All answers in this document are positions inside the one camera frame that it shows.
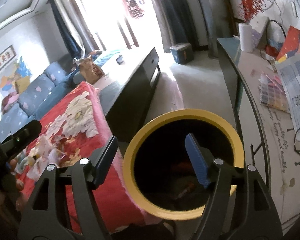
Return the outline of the person's left hand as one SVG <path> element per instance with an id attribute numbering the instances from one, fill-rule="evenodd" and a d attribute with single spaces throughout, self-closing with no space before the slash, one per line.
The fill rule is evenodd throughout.
<path id="1" fill-rule="evenodd" d="M 11 189 L 8 196 L 14 204 L 16 211 L 23 212 L 25 205 L 27 204 L 27 198 L 23 194 L 24 183 L 15 175 L 16 165 L 17 159 L 12 159 L 9 162 Z"/>

